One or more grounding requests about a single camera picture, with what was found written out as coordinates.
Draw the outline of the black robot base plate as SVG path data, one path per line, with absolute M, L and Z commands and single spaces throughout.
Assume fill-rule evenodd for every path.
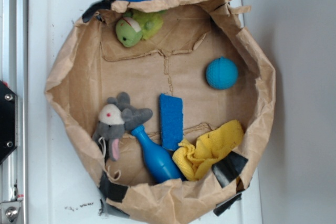
M 1 81 L 1 164 L 18 146 L 17 95 Z

